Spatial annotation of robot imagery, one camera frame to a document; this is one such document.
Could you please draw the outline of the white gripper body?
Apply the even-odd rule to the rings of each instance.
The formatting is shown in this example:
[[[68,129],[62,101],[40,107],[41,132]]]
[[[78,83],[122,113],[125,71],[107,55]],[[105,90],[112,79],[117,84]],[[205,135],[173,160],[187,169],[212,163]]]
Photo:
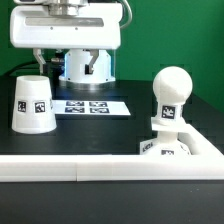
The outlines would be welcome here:
[[[117,49],[121,44],[119,3],[91,3],[78,16],[51,16],[44,5],[20,5],[10,18],[10,40],[17,48]]]

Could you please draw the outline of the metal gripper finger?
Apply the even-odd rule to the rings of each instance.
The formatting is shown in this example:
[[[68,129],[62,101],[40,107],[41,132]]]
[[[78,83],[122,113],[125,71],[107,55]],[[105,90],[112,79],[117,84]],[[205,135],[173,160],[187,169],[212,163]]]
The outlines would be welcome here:
[[[46,60],[43,57],[43,51],[41,49],[39,49],[39,48],[34,48],[33,49],[33,55],[34,55],[36,61],[39,64],[40,74],[41,75],[46,74],[48,67],[47,67],[47,62],[46,62]]]
[[[85,65],[85,73],[92,74],[94,72],[94,64],[99,57],[99,51],[96,49],[89,50],[91,60],[88,64]]]

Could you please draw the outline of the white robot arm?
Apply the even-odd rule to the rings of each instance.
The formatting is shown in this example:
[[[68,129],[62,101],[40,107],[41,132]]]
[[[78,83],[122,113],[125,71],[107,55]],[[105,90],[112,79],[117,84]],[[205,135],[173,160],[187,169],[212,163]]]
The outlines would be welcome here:
[[[115,52],[121,30],[132,21],[127,0],[14,0],[10,41],[30,48],[41,69],[45,49],[63,67],[63,86],[98,89],[115,82]]]

